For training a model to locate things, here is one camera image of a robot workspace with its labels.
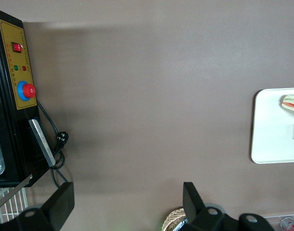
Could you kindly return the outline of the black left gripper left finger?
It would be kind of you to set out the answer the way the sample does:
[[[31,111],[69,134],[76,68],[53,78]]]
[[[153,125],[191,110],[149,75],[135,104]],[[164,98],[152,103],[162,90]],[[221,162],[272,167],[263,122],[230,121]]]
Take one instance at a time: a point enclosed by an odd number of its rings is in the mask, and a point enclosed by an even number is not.
[[[1,223],[0,231],[59,231],[75,206],[74,183],[63,183],[40,207]]]

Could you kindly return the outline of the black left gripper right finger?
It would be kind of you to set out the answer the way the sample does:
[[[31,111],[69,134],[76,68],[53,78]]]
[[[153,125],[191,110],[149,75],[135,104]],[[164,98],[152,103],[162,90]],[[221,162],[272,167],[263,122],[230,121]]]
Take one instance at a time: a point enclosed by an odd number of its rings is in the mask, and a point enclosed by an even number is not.
[[[188,223],[182,231],[272,231],[274,228],[260,215],[244,213],[238,219],[206,206],[192,182],[183,184],[183,209]]]

